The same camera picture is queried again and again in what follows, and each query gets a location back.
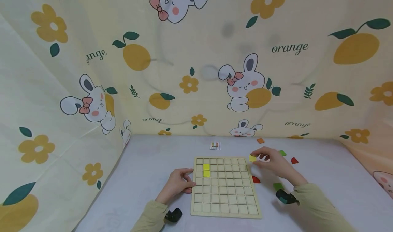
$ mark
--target right hand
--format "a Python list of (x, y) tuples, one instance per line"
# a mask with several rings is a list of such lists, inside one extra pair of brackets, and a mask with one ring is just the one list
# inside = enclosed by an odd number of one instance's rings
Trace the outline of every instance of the right hand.
[(253, 164), (261, 169), (271, 170), (277, 176), (290, 181), (294, 186), (307, 183), (307, 180), (276, 149), (261, 147), (251, 152), (250, 155), (270, 160), (269, 162), (254, 161)]

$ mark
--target sleeve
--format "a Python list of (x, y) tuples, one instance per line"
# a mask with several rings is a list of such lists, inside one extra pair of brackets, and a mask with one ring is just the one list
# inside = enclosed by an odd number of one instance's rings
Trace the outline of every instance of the sleeve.
[(159, 232), (164, 226), (167, 212), (167, 205), (149, 201), (131, 232)]
[(299, 201), (299, 206), (306, 209), (320, 225), (322, 232), (356, 232), (317, 185), (307, 183), (295, 186), (292, 194)]

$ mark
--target green square piece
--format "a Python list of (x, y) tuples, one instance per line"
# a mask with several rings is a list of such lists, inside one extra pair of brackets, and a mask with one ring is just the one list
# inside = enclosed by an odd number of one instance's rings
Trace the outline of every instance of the green square piece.
[(282, 156), (287, 155), (287, 154), (286, 154), (284, 151), (282, 151), (282, 150), (280, 150), (279, 152), (280, 152), (280, 154), (281, 154)]
[(280, 199), (279, 199), (282, 203), (284, 203), (284, 204), (286, 204), (287, 203), (287, 201), (284, 199), (284, 198), (282, 198), (282, 197), (280, 197)]
[(278, 191), (280, 189), (284, 190), (284, 186), (282, 185), (282, 183), (273, 183), (273, 187), (275, 191)]

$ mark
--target table surface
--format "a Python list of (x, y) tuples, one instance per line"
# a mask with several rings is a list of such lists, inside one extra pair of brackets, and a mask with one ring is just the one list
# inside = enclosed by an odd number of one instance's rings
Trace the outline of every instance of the table surface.
[[(262, 146), (295, 157), (294, 167), (316, 183), (334, 206), (358, 231), (391, 231), (393, 200), (338, 141), (325, 139), (256, 138), (207, 136), (131, 137), (116, 169), (101, 189), (76, 232), (127, 232), (134, 226), (145, 204), (158, 195), (175, 168), (192, 168), (196, 156), (244, 156)], [(210, 150), (210, 142), (219, 141), (222, 150)], [(180, 208), (183, 216), (177, 224), (162, 231), (318, 231), (312, 219), (297, 204), (284, 205), (275, 196), (273, 183), (281, 181), (287, 192), (293, 186), (269, 171), (251, 167), (262, 219), (191, 216), (191, 195), (176, 196), (170, 210)]]

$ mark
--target wooden grid board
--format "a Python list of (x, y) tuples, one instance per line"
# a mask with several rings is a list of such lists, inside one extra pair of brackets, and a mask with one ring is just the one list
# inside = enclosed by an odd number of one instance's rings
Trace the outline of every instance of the wooden grid board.
[[(209, 165), (209, 176), (204, 169)], [(244, 157), (196, 157), (191, 215), (261, 219), (250, 167)]]

